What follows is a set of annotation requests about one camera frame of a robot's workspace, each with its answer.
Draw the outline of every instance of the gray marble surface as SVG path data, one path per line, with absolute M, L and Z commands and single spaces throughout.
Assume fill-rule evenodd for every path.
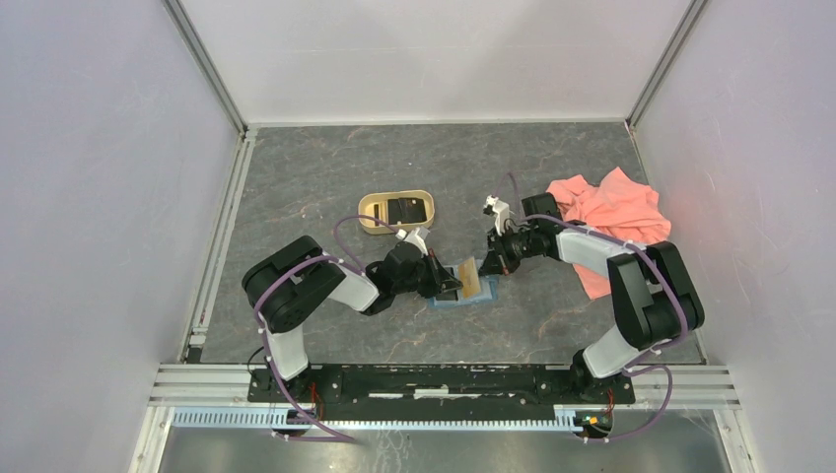
M 425 189 L 436 201 L 428 244 L 442 263 L 483 257 L 491 219 L 485 196 L 512 169 L 522 197 L 582 174 L 598 184 L 621 167 L 645 182 L 624 125 L 525 123 L 270 128 L 258 132 L 204 347 L 205 363 L 244 362 L 258 346 L 241 289 L 249 267 L 301 235 L 341 254 L 331 228 L 372 192 Z M 500 195 L 512 200 L 510 186 Z M 394 236 L 356 222 L 340 234 L 369 263 Z M 491 304 L 427 308 L 416 296 L 367 317 L 326 301 L 305 323 L 312 363 L 570 363 L 613 323 L 609 297 L 591 302 L 572 266 L 531 258 Z M 699 363 L 696 341 L 662 355 Z

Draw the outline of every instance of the pink cloth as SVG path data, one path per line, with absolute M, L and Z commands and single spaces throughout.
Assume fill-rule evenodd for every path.
M 607 174 L 600 187 L 576 175 L 552 181 L 547 192 L 557 201 L 563 220 L 580 220 L 604 234 L 647 244 L 670 235 L 670 221 L 659 212 L 659 194 L 630 180 L 621 168 Z M 575 271 L 590 299 L 609 294 L 606 278 L 577 264 Z

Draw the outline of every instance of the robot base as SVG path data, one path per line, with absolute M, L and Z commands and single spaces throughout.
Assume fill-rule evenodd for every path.
M 606 405 L 610 389 L 615 404 L 636 402 L 625 376 L 581 392 L 550 365 L 320 365 L 287 384 L 303 401 L 315 385 L 329 421 L 552 420 L 555 405 Z M 253 372 L 247 401 L 285 402 L 270 370 Z

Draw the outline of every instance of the purple cable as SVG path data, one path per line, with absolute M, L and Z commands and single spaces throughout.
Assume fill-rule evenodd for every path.
M 499 178 L 497 182 L 497 186 L 494 188 L 494 193 L 491 194 L 491 197 L 499 198 L 499 188 L 502 187 L 502 183 L 505 182 L 505 178 L 511 180 L 511 187 L 514 188 L 514 205 L 517 207 L 517 215 L 519 217 L 523 216 L 523 201 L 520 200 L 520 189 L 517 187 L 517 179 L 514 178 L 514 172 L 509 170 L 508 172 L 502 174 L 502 177 Z
M 615 440 L 629 439 L 630 437 L 637 436 L 638 434 L 643 433 L 644 431 L 651 428 L 652 426 L 654 426 L 656 424 L 656 422 L 659 421 L 659 419 L 662 417 L 662 414 L 667 409 L 667 404 L 670 403 L 670 395 L 673 393 L 673 373 L 670 372 L 670 368 L 666 367 L 665 365 L 651 365 L 649 367 L 645 367 L 645 368 L 642 368 L 642 369 L 634 371 L 634 372 L 627 372 L 626 370 L 624 370 L 623 373 L 624 373 L 625 376 L 634 377 L 634 376 L 638 376 L 639 374 L 644 374 L 646 372 L 651 372 L 653 370 L 664 370 L 664 372 L 667 374 L 667 392 L 664 394 L 664 400 L 662 401 L 662 406 L 659 407 L 659 410 L 656 411 L 656 414 L 654 414 L 654 416 L 651 418 L 651 420 L 648 421 L 648 423 L 645 424 L 644 426 L 636 429 L 635 431 L 630 431 L 630 432 L 627 432 L 625 434 L 619 434 L 615 437 L 609 437 L 609 438 L 606 438 L 606 439 L 586 439 L 585 442 L 609 443 L 609 442 L 615 441 Z
M 334 226 L 334 230 L 333 230 L 334 239 L 337 241 L 337 244 L 339 245 L 339 247 L 342 248 L 343 251 L 345 251 L 345 254 L 347 254 L 349 258 L 351 258 L 355 263 L 357 263 L 358 266 L 360 266 L 360 270 L 365 271 L 366 270 L 366 265 L 363 264 L 363 261 L 360 261 L 360 258 L 358 258 L 350 249 L 348 249 L 348 246 L 346 246 L 346 244 L 343 242 L 342 238 L 339 237 L 339 226 L 342 225 L 343 222 L 346 222 L 348 220 L 353 220 L 353 219 L 367 219 L 367 220 L 371 220 L 373 222 L 377 222 L 378 224 L 381 224 L 384 227 L 392 230 L 394 233 L 397 233 L 397 229 L 395 227 L 393 227 L 392 225 L 384 222 L 383 220 L 376 219 L 376 218 L 374 218 L 372 216 L 369 216 L 369 215 L 360 215 L 360 214 L 351 215 L 351 216 L 345 217 L 345 218 L 341 219 L 339 222 L 337 222 L 337 225 Z
M 331 434 L 333 437 L 288 437 L 285 436 L 285 440 L 293 440 L 293 441 L 341 441 L 341 442 L 354 442 L 356 441 L 354 438 L 346 436 L 345 434 L 341 434 L 332 428 L 326 426 L 322 422 L 315 419 L 311 414 L 308 413 L 305 409 L 303 409 L 296 399 L 293 398 L 291 393 L 288 391 L 287 386 L 285 386 L 284 381 L 282 380 L 282 376 L 279 374 L 279 367 L 276 365 L 276 358 L 273 356 L 273 353 L 270 351 L 270 344 L 267 341 L 267 322 L 264 320 L 264 317 L 261 315 L 261 308 L 264 306 L 264 303 L 273 294 L 276 289 L 284 284 L 290 277 L 303 269 L 311 266 L 312 264 L 316 264 L 318 262 L 332 262 L 332 263 L 340 263 L 339 258 L 331 255 L 322 255 L 316 256 L 310 259 L 306 259 L 305 261 L 297 264 L 293 268 L 290 269 L 287 273 L 283 274 L 279 279 L 276 280 L 275 283 L 270 285 L 264 294 L 258 298 L 258 301 L 255 303 L 254 311 L 255 311 L 255 322 L 258 324 L 258 328 L 261 332 L 261 342 L 264 344 L 264 353 L 267 355 L 268 365 L 270 366 L 270 370 L 273 372 L 273 377 L 276 378 L 276 383 L 279 385 L 279 390 L 282 391 L 282 394 L 287 398 L 288 402 L 296 409 L 296 412 L 310 422 L 312 425 L 319 427 L 323 431 Z

